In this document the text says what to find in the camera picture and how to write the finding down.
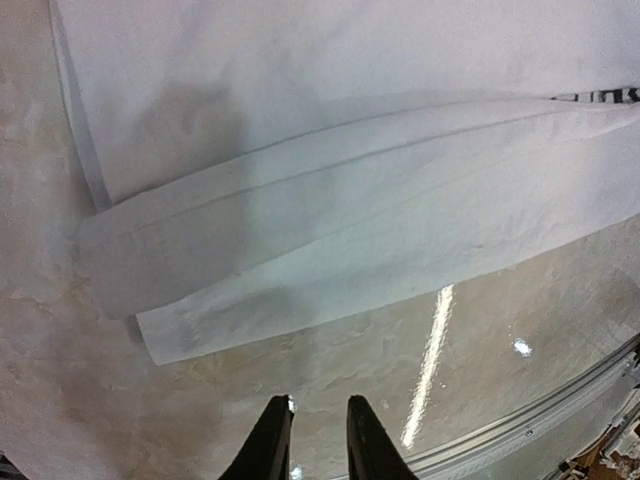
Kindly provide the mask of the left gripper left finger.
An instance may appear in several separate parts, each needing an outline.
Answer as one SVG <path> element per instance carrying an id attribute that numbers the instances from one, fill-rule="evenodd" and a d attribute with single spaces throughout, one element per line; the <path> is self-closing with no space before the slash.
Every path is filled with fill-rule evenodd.
<path id="1" fill-rule="evenodd" d="M 289 479 L 291 423 L 294 416 L 289 395 L 272 397 L 219 480 Z"/>

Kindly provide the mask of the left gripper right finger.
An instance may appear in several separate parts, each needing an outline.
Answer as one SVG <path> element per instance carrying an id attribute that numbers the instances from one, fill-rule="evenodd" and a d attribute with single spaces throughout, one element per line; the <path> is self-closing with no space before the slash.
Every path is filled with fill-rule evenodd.
<path id="1" fill-rule="evenodd" d="M 353 395 L 348 401 L 347 453 L 350 479 L 418 479 L 362 395 Z"/>

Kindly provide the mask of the white green raglan t-shirt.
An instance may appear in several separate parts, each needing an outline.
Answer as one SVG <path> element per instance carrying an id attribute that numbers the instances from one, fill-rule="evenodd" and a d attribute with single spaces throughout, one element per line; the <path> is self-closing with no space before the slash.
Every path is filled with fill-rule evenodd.
<path id="1" fill-rule="evenodd" d="M 639 211 L 635 1 L 55 1 L 99 311 L 167 364 Z"/>

